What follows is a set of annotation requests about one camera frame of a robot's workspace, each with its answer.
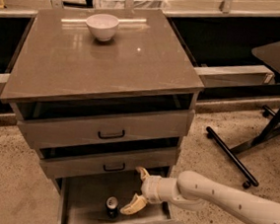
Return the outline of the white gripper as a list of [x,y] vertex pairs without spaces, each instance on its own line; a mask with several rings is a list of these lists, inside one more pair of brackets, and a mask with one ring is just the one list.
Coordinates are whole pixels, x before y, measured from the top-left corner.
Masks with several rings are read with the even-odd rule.
[[119,212],[124,215],[136,214],[147,205],[147,202],[150,204],[160,204],[162,202],[158,192],[162,178],[158,175],[150,176],[144,167],[137,166],[135,170],[140,175],[142,181],[142,187],[140,189],[142,195],[135,193],[131,201],[119,209]]

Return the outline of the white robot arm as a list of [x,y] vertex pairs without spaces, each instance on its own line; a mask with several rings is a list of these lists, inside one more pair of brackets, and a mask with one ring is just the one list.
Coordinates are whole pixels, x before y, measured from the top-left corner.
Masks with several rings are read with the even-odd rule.
[[136,214],[148,204],[171,203],[186,210],[201,210],[206,200],[226,210],[245,224],[280,224],[280,203],[224,186],[195,172],[183,171],[176,178],[149,175],[137,167],[141,195],[134,194],[130,203],[119,211]]

